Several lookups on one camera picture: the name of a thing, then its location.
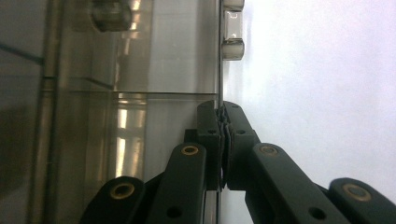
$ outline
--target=black mechanical arm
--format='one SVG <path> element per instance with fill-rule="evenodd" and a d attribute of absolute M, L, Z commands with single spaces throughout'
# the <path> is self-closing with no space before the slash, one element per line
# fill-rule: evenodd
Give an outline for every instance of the black mechanical arm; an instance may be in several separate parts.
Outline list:
<path fill-rule="evenodd" d="M 225 185 L 246 191 L 254 223 L 396 223 L 396 206 L 359 180 L 313 183 L 281 147 L 261 143 L 239 105 L 205 102 L 197 116 L 162 174 L 108 181 L 80 223 L 202 223 L 206 191 Z"/>

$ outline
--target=white surface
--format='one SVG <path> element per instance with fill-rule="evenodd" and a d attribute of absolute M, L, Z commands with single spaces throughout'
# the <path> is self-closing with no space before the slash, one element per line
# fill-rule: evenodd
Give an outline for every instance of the white surface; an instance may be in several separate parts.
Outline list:
<path fill-rule="evenodd" d="M 352 177 L 396 203 L 395 22 L 396 1 L 246 1 L 245 56 L 224 63 L 224 98 L 316 183 Z"/>

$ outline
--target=white background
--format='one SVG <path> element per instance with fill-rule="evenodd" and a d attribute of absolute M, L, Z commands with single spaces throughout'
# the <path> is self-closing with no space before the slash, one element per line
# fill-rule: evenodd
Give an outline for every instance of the white background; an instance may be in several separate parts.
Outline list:
<path fill-rule="evenodd" d="M 243 32 L 224 98 L 262 142 L 325 188 L 352 177 L 395 203 L 396 1 L 247 0 Z M 248 223 L 243 193 L 226 194 L 222 222 Z"/>

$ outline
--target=white wall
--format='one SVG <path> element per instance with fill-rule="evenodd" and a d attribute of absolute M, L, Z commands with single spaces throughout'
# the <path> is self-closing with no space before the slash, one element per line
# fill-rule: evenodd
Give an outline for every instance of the white wall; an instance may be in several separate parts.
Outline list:
<path fill-rule="evenodd" d="M 314 182 L 356 178 L 396 203 L 396 1 L 245 4 L 246 54 L 224 63 L 225 100 Z"/>

